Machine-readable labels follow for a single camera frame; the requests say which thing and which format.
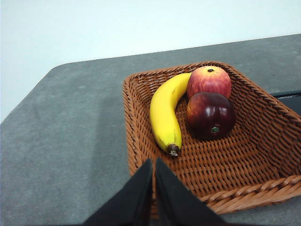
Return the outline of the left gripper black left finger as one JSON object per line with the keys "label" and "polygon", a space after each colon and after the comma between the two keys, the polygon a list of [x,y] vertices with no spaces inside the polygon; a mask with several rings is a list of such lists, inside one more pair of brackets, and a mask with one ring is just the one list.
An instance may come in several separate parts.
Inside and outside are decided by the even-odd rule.
{"label": "left gripper black left finger", "polygon": [[152,201],[152,162],[146,160],[124,187],[92,214],[85,226],[147,226]]}

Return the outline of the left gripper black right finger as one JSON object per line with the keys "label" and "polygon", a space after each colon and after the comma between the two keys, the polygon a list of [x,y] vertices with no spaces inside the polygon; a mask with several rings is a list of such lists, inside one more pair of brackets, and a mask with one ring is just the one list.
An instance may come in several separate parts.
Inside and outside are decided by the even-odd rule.
{"label": "left gripper black right finger", "polygon": [[161,158],[156,160],[156,196],[162,226],[225,226],[226,222],[189,191]]}

